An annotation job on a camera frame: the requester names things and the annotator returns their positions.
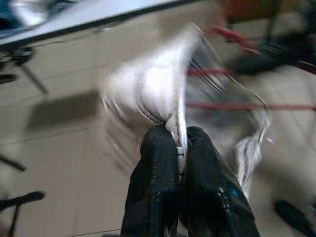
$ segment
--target blue dot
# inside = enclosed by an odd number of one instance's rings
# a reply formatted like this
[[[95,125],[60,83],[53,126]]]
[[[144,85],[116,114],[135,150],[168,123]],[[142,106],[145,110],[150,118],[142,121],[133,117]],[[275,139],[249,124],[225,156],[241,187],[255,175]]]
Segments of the blue dot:
[[[239,197],[239,193],[236,189],[233,189],[232,194],[237,198]]]

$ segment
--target white table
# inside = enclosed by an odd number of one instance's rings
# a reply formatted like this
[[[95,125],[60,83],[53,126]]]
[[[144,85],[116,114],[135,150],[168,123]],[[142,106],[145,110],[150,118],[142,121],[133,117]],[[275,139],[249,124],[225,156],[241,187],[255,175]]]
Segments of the white table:
[[[0,51],[196,1],[83,0],[34,29],[0,39]]]

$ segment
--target tripod leg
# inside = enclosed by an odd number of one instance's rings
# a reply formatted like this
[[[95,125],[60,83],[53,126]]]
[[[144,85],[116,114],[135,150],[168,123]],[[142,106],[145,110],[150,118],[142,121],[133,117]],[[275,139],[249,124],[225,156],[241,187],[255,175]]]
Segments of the tripod leg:
[[[29,77],[29,79],[38,87],[43,94],[48,94],[46,87],[36,78],[36,76],[25,65],[18,65],[21,70]]]
[[[16,208],[15,208],[13,219],[12,219],[12,224],[11,224],[11,227],[10,227],[10,231],[9,231],[9,236],[8,237],[13,237],[14,236],[16,222],[18,220],[18,216],[19,216],[19,212],[20,212],[20,207],[21,206],[16,206]]]

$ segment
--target tile floor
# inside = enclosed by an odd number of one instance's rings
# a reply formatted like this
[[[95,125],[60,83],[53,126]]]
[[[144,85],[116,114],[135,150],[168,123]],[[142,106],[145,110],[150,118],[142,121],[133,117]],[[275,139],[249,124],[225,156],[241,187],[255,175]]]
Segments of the tile floor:
[[[71,237],[120,228],[129,177],[99,148],[97,81],[104,70],[158,45],[189,19],[203,24],[205,9],[200,2],[110,30],[39,42],[36,45],[64,41],[37,47],[28,63],[49,94],[42,95],[19,71],[16,82],[0,85],[0,153],[27,166],[19,173],[0,164],[0,196],[47,193],[43,201],[23,206],[17,237]],[[258,37],[264,25],[257,21],[237,24],[236,29]],[[238,53],[234,45],[218,43],[214,41],[224,60]],[[282,67],[250,79],[247,85],[269,102],[315,103],[316,78],[301,70]],[[273,143],[263,143],[251,205],[263,237],[300,236],[274,214],[272,203],[285,197],[302,206],[316,192],[314,114],[273,116],[267,133]],[[2,213],[1,225],[7,227],[11,217],[12,209]]]

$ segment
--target red bar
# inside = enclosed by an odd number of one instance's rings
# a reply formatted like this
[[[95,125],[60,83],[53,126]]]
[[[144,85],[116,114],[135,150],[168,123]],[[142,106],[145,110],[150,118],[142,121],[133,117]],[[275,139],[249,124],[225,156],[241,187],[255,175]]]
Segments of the red bar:
[[[264,106],[262,104],[253,103],[200,103],[200,102],[187,102],[189,108],[199,108],[204,110],[233,110],[233,111],[245,111],[245,110],[284,110],[284,111],[315,111],[316,105],[289,105],[289,104],[268,104]]]

